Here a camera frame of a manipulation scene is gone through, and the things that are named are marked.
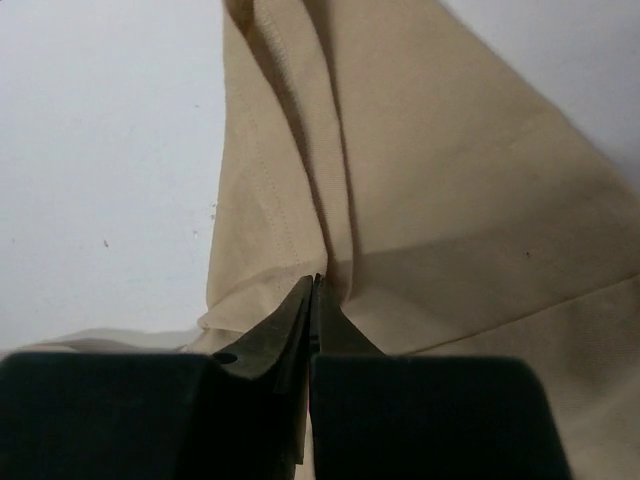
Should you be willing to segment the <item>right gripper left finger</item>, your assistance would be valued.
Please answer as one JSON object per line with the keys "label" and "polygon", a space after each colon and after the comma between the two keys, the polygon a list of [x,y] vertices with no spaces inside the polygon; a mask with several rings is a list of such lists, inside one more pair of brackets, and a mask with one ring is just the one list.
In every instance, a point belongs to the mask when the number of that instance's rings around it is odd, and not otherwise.
{"label": "right gripper left finger", "polygon": [[291,479],[304,457],[301,278],[211,355],[21,352],[1,364],[5,479]]}

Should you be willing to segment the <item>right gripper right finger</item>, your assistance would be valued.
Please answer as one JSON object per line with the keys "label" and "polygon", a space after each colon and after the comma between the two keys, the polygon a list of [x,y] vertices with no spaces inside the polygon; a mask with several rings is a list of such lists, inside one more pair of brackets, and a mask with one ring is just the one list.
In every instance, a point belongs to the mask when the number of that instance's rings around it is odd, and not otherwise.
{"label": "right gripper right finger", "polygon": [[310,415],[319,479],[566,479],[545,390],[508,357],[387,356],[317,277]]}

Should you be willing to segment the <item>beige t shirt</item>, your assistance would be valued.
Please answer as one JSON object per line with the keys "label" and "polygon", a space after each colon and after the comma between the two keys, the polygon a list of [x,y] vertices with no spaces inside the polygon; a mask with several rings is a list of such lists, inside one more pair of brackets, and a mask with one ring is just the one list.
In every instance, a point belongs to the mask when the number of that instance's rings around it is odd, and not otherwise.
{"label": "beige t shirt", "polygon": [[211,355],[322,277],[387,356],[526,363],[566,479],[637,478],[639,199],[608,160],[435,1],[223,12],[225,141],[199,336],[7,357]]}

